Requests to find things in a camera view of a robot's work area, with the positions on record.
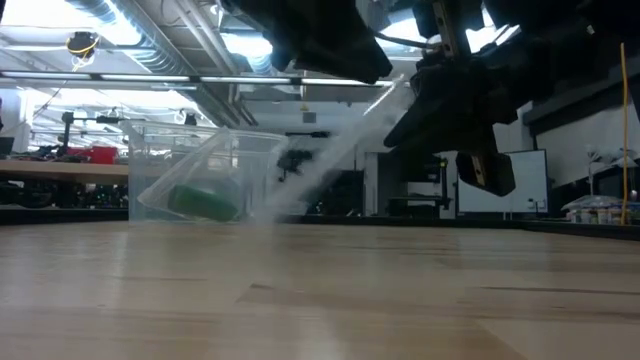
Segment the plastic bin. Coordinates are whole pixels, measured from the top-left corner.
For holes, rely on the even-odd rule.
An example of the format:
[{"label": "plastic bin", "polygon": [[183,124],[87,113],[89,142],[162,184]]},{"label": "plastic bin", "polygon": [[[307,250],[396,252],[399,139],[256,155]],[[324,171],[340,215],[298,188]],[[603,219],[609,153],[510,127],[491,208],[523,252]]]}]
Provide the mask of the plastic bin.
[{"label": "plastic bin", "polygon": [[[277,181],[277,161],[287,146],[285,136],[268,133],[146,121],[126,121],[120,127],[129,136],[132,222],[226,222],[251,216]],[[200,161],[203,145],[209,147]],[[197,152],[195,165],[189,155]],[[233,204],[237,213],[214,203],[225,216],[208,216],[212,193]]]}]

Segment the workbench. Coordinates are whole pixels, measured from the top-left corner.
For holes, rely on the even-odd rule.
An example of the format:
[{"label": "workbench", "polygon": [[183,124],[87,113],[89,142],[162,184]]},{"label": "workbench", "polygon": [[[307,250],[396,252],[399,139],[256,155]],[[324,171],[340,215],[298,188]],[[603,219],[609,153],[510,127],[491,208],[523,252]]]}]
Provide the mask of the workbench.
[{"label": "workbench", "polygon": [[127,183],[129,167],[127,165],[0,160],[0,175],[6,174],[20,178],[118,185]]},{"label": "workbench", "polygon": [[633,359],[640,243],[522,230],[0,227],[2,359]]}]

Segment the white board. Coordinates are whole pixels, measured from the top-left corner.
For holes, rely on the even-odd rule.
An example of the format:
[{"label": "white board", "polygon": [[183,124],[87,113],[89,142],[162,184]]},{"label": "white board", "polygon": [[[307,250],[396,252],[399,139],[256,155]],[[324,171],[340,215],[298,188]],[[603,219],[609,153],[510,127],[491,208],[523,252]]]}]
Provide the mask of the white board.
[{"label": "white board", "polygon": [[458,177],[459,213],[547,213],[547,156],[544,150],[507,153],[516,188],[499,197],[464,183]]}]

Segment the green object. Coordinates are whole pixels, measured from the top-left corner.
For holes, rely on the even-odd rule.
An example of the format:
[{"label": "green object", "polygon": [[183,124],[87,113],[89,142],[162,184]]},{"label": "green object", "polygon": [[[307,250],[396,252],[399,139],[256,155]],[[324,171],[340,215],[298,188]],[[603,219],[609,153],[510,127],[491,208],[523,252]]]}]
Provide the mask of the green object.
[{"label": "green object", "polygon": [[238,215],[238,208],[228,200],[186,185],[176,185],[169,193],[169,210],[183,215],[229,222]]}]

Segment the wooden table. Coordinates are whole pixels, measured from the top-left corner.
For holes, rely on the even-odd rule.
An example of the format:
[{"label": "wooden table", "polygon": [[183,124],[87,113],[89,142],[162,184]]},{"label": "wooden table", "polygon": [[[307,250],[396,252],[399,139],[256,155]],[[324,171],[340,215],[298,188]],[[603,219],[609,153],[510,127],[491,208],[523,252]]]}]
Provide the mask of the wooden table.
[{"label": "wooden table", "polygon": [[126,184],[129,176],[129,167],[127,165],[0,160],[0,174],[11,174],[20,178],[65,180],[108,185]]},{"label": "wooden table", "polygon": [[640,243],[507,230],[0,228],[2,359],[635,359]]}]

